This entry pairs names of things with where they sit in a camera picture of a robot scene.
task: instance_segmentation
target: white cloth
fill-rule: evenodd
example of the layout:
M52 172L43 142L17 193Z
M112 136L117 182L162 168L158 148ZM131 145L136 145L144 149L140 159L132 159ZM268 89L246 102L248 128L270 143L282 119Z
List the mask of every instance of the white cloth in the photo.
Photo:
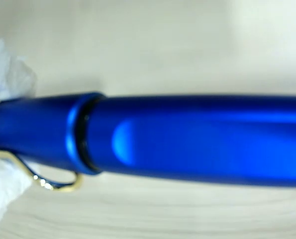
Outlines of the white cloth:
M0 40L0 101L34 94L36 76L24 62L7 52ZM0 160L0 221L10 202L31 184L20 169Z

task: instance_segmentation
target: light wood grain table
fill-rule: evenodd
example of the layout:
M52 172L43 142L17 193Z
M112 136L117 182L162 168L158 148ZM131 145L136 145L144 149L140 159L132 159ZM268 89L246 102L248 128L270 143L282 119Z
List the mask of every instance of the light wood grain table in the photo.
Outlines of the light wood grain table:
M0 37L38 95L296 94L296 0L0 0ZM296 239L296 189L103 173L32 187L0 226L19 238Z

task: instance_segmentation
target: blue metallic pen barrel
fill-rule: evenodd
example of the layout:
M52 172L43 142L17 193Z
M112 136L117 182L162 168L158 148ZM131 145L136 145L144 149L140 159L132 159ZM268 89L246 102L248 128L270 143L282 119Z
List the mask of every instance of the blue metallic pen barrel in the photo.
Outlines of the blue metallic pen barrel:
M40 164L95 174L84 164L76 127L84 107L101 94L82 94L0 103L0 149Z
M86 142L103 171L296 186L296 97L105 98Z

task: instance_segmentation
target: pen cap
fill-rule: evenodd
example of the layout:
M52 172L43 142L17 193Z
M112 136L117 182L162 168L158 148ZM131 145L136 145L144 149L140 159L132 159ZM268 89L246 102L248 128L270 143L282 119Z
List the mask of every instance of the pen cap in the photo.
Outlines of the pen cap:
M40 164L87 174L78 152L76 124L100 94L20 99L0 103L0 149Z

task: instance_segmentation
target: gold pen clip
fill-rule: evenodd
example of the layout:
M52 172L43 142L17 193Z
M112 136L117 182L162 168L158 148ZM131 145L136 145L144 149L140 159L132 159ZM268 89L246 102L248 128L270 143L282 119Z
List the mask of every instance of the gold pen clip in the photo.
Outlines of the gold pen clip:
M33 182L37 185L51 191L60 191L60 192L72 192L79 188L83 181L83 176L80 173L74 172L75 180L68 183L55 182L48 180L37 173L35 173L23 160L17 157L15 154L0 150L0 158L8 159L16 166L18 166L27 176L32 178Z

